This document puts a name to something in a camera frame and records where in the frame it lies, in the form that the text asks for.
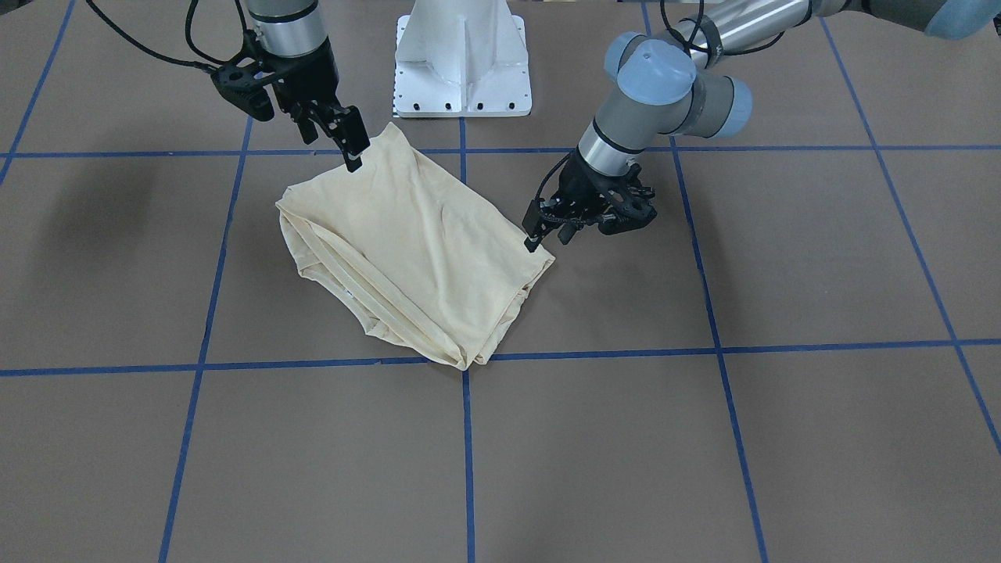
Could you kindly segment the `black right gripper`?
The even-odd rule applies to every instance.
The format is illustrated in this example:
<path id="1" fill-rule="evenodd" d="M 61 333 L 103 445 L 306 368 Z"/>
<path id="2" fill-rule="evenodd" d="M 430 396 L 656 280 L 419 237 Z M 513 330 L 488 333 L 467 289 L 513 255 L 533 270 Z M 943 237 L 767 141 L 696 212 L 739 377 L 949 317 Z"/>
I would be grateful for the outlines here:
<path id="1" fill-rule="evenodd" d="M 341 106 L 336 96 L 339 86 L 332 48 L 318 47 L 311 53 L 283 57 L 266 53 L 269 70 L 280 79 L 272 84 L 282 112 L 298 127 L 304 144 L 318 139 L 319 121 L 323 132 L 341 151 L 350 174 L 362 167 L 362 154 L 371 146 L 364 118 L 356 106 Z"/>

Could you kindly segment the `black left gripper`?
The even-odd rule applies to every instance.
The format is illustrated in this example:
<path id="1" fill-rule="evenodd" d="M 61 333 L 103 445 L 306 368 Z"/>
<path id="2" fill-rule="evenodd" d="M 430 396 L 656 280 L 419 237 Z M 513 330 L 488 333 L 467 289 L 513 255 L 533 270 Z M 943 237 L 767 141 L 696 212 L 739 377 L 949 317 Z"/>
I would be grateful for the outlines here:
<path id="1" fill-rule="evenodd" d="M 523 245 L 535 253 L 553 232 L 557 232 L 562 245 L 568 245 L 577 232 L 598 224 L 608 209 L 601 193 L 618 186 L 642 185 L 640 172 L 640 164 L 629 158 L 624 174 L 602 174 L 587 163 L 578 149 L 573 149 L 562 164 L 555 194 L 550 199 L 530 200 L 522 218 L 526 233 Z"/>

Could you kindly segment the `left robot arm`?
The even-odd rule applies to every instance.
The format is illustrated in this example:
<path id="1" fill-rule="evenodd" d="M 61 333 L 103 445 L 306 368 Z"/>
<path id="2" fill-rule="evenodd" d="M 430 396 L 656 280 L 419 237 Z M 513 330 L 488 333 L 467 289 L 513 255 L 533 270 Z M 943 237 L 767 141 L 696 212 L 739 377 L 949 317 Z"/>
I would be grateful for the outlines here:
<path id="1" fill-rule="evenodd" d="M 558 186 L 538 192 L 522 220 L 536 252 L 549 234 L 562 245 L 586 227 L 617 235 L 647 227 L 655 190 L 640 181 L 639 156 L 655 136 L 730 138 L 748 123 L 753 94 L 712 73 L 724 59 L 775 44 L 787 30 L 844 11 L 959 40 L 999 14 L 997 1 L 726 1 L 701 7 L 658 34 L 626 33 L 605 53 L 612 89 L 576 147 L 551 171 Z"/>

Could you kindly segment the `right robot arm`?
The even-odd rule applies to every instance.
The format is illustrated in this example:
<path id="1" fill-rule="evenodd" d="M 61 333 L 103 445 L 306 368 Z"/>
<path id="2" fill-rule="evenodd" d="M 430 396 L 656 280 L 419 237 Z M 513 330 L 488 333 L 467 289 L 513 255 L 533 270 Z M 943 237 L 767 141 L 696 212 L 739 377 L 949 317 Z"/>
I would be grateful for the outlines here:
<path id="1" fill-rule="evenodd" d="M 248 1 L 266 71 L 280 110 L 297 125 L 305 144 L 323 133 L 343 154 L 346 169 L 360 170 L 371 139 L 360 110 L 337 97 L 339 69 L 318 1 Z"/>

